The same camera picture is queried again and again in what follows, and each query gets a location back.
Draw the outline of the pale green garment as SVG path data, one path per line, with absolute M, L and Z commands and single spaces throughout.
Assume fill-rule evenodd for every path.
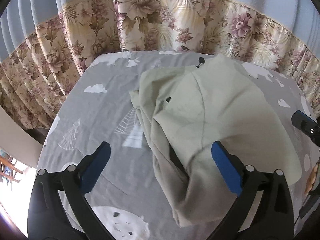
M 221 219 L 235 200 L 212 159 L 215 141 L 259 171 L 281 169 L 289 185 L 301 178 L 278 115 L 234 60 L 217 55 L 199 68 L 147 70 L 130 96 L 180 227 Z

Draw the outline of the wooden chair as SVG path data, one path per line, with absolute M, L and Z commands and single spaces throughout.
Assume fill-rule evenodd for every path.
M 5 178 L 7 182 L 19 183 L 20 180 L 16 179 L 17 174 L 23 175 L 23 171 L 19 170 L 15 164 L 12 162 L 13 157 L 6 155 L 5 157 L 1 155 L 1 178 Z

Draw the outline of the grey patterned bed sheet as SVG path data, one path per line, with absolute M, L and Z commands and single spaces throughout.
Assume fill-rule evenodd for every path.
M 216 226 L 177 226 L 130 99 L 142 72 L 195 66 L 200 57 L 173 51 L 101 55 L 72 89 L 49 130 L 38 164 L 48 172 L 80 163 L 103 141 L 111 145 L 111 159 L 85 197 L 116 239 L 205 239 Z

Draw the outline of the floral curtain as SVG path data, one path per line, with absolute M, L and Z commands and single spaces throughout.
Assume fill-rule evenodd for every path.
M 11 0 L 1 15 L 1 107 L 48 128 L 101 54 L 175 50 L 292 77 L 319 115 L 319 12 L 311 0 Z

